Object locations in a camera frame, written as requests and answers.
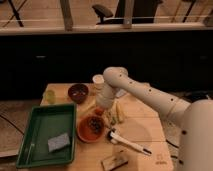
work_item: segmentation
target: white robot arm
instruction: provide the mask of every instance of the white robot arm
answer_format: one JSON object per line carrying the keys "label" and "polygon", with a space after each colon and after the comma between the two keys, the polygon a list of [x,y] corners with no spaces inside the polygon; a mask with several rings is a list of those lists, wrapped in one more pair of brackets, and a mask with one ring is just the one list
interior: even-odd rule
{"label": "white robot arm", "polygon": [[104,70],[104,87],[97,105],[111,108],[118,89],[124,89],[181,128],[177,171],[213,170],[213,101],[189,103],[128,77],[124,68]]}

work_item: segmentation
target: sponge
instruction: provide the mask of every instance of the sponge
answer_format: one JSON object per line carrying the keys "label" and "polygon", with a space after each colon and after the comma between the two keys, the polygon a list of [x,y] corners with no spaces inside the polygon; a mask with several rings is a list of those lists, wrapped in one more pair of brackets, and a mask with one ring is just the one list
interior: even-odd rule
{"label": "sponge", "polygon": [[62,149],[68,145],[70,145],[70,139],[67,133],[63,133],[57,137],[53,137],[48,140],[49,152]]}

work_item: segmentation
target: clay bowl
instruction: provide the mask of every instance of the clay bowl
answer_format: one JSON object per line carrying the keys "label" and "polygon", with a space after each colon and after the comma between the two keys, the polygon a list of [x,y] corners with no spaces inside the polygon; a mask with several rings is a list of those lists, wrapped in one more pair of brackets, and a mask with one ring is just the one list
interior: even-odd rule
{"label": "clay bowl", "polygon": [[88,115],[80,120],[77,125],[78,137],[87,143],[100,140],[105,130],[104,119],[97,115]]}
{"label": "clay bowl", "polygon": [[83,103],[89,93],[89,89],[85,84],[76,83],[68,89],[68,96],[77,104]]}

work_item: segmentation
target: green tray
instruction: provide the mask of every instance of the green tray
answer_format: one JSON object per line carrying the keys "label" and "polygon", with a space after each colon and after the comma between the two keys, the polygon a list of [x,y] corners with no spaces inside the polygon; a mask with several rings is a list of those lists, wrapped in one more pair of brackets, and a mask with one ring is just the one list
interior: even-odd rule
{"label": "green tray", "polygon": [[[76,105],[34,107],[19,149],[17,168],[67,164],[74,160]],[[68,133],[70,145],[49,152],[48,139]]]}

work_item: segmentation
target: black office chair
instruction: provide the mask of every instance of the black office chair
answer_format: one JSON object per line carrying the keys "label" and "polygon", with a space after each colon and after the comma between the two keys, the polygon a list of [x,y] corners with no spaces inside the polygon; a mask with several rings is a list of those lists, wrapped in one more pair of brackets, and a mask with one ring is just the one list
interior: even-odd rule
{"label": "black office chair", "polygon": [[[153,23],[159,3],[162,3],[162,0],[135,0],[132,23]],[[125,0],[119,0],[114,18],[111,18],[113,17],[112,11],[103,5],[95,4],[92,8],[100,18],[98,24],[123,23]]]}

